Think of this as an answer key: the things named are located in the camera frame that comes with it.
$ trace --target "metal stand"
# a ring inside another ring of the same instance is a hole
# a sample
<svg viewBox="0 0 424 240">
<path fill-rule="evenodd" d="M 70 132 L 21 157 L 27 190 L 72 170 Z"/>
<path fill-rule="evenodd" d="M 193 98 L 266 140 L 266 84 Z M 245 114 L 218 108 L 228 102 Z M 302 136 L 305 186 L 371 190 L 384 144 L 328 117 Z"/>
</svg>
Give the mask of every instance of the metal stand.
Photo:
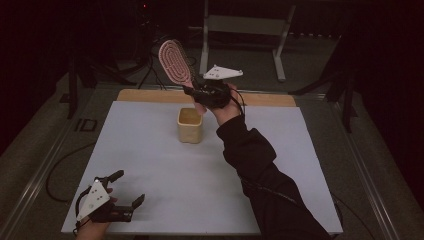
<svg viewBox="0 0 424 240">
<path fill-rule="evenodd" d="M 112 77 L 116 82 L 123 85 L 135 85 L 136 83 L 130 82 L 121 77 L 107 67 L 97 63 L 89 56 L 79 52 L 75 46 L 71 46 L 68 60 L 68 81 L 69 81 L 69 94 L 67 99 L 62 102 L 69 103 L 68 119 L 71 119 L 78 108 L 78 76 L 80 77 L 84 87 L 94 88 L 97 80 L 93 74 L 93 69 Z"/>
<path fill-rule="evenodd" d="M 208 8 L 209 1 L 205 0 L 205 11 L 203 19 L 203 48 L 199 71 L 200 75 L 203 75 L 207 72 L 209 58 L 208 33 L 210 31 L 251 33 L 280 36 L 280 43 L 278 47 L 273 50 L 272 55 L 274 58 L 278 81 L 284 82 L 286 80 L 283 64 L 281 62 L 281 52 L 290 29 L 290 23 L 293 18 L 296 6 L 291 6 L 286 20 L 209 15 Z"/>
<path fill-rule="evenodd" d="M 350 117 L 352 115 L 352 98 L 353 98 L 353 88 L 355 82 L 356 70 L 345 70 L 335 72 L 332 75 L 320 78 L 318 81 L 315 81 L 308 86 L 305 86 L 299 90 L 288 92 L 290 95 L 303 95 L 308 93 L 315 88 L 322 86 L 328 82 L 332 82 L 330 89 L 327 91 L 325 98 L 329 102 L 337 102 L 342 94 L 344 93 L 343 101 L 343 114 L 342 114 L 342 123 L 346 128 L 346 131 L 351 133 L 350 128 Z"/>
</svg>

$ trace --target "white tabletop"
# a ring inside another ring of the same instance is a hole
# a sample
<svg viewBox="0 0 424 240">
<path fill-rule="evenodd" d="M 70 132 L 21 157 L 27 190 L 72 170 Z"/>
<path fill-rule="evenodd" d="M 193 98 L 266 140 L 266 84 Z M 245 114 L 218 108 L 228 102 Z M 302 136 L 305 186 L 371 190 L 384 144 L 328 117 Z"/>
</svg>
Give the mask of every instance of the white tabletop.
<svg viewBox="0 0 424 240">
<path fill-rule="evenodd" d="M 129 205 L 142 193 L 144 203 L 132 222 L 113 223 L 109 232 L 149 235 L 259 234 L 249 200 L 235 170 L 223 156 L 211 113 L 204 115 L 204 138 L 181 143 L 177 116 L 181 103 L 114 102 L 82 177 L 62 232 L 75 227 L 78 195 L 104 177 L 124 170 L 109 184 L 116 205 Z M 292 177 L 306 206 L 329 233 L 341 233 L 319 161 L 299 108 L 246 107 L 248 128 L 257 128 L 274 146 L 276 165 Z"/>
</svg>

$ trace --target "metal frame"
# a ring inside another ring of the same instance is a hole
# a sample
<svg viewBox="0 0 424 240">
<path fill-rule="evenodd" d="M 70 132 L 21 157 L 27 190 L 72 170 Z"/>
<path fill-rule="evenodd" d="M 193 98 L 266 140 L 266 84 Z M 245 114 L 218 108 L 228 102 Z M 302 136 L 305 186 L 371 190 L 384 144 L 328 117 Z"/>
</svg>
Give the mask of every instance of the metal frame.
<svg viewBox="0 0 424 240">
<path fill-rule="evenodd" d="M 0 239 L 14 239 L 35 199 L 44 186 L 44 181 L 47 178 L 48 172 L 56 162 L 56 159 L 62 149 L 63 143 L 65 142 L 68 133 L 75 128 L 77 120 L 84 111 L 85 106 L 88 104 L 94 92 L 92 89 L 82 90 L 83 91 L 81 91 L 78 101 L 80 107 L 75 110 L 74 114 L 72 114 L 72 118 L 65 121 L 49 152 L 44 157 L 37 171 L 34 173 L 34 175 L 32 175 L 21 196 L 19 197 L 19 200 L 16 203 L 14 209 L 9 214 L 3 227 L 0 229 Z"/>
<path fill-rule="evenodd" d="M 348 150 L 352 153 L 352 162 L 355 165 L 356 172 L 358 173 L 365 193 L 368 196 L 371 207 L 374 210 L 375 217 L 377 218 L 381 231 L 383 232 L 384 239 L 399 240 L 399 234 L 393 224 L 392 219 L 389 216 L 388 210 L 383 201 L 383 197 L 378 191 L 377 186 L 375 185 L 374 180 L 368 171 L 367 165 L 362 158 L 358 146 L 356 145 L 353 137 L 346 131 L 342 121 L 340 120 L 340 113 L 342 112 L 340 106 L 338 103 L 329 103 L 329 107 L 333 117 L 336 119 L 338 125 L 337 127 L 344 135 Z"/>
<path fill-rule="evenodd" d="M 285 20 L 280 19 L 264 19 L 264 18 L 246 18 L 233 16 L 209 15 L 209 1 L 205 0 L 204 19 L 203 19 L 203 48 L 200 58 L 199 74 L 203 75 L 207 72 L 209 58 L 208 34 L 210 31 L 216 32 L 233 32 L 233 33 L 252 33 L 280 36 L 280 43 L 276 49 L 272 51 L 275 69 L 277 71 L 277 79 L 284 82 L 286 76 L 284 74 L 283 64 L 281 61 L 281 52 L 290 29 L 290 23 L 294 15 L 296 6 L 291 6 L 289 14 Z"/>
</svg>

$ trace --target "wooden table edge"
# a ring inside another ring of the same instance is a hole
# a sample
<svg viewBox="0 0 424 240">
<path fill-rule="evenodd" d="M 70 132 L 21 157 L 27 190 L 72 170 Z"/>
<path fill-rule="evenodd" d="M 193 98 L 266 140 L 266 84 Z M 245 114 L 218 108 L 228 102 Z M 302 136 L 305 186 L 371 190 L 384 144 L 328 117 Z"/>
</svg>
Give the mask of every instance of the wooden table edge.
<svg viewBox="0 0 424 240">
<path fill-rule="evenodd" d="M 296 107 L 296 102 L 290 95 L 269 93 L 241 93 L 241 95 L 247 106 Z M 182 90 L 123 89 L 119 92 L 117 101 L 191 103 L 192 99 Z"/>
</svg>

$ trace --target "white plastic part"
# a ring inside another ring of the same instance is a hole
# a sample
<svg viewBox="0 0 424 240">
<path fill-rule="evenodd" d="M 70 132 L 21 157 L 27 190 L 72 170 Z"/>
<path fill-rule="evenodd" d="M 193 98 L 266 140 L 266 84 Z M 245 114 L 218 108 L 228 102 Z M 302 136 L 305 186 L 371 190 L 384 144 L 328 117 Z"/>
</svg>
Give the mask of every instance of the white plastic part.
<svg viewBox="0 0 424 240">
<path fill-rule="evenodd" d="M 109 194 L 106 192 L 102 183 L 99 180 L 95 180 L 77 216 L 77 221 L 81 221 L 83 218 L 109 201 L 109 199 Z"/>
<path fill-rule="evenodd" d="M 238 77 L 242 75 L 243 75 L 242 70 L 233 70 L 233 69 L 218 67 L 215 65 L 211 70 L 203 74 L 203 78 L 219 80 L 219 79 L 225 79 L 225 78 Z"/>
</svg>

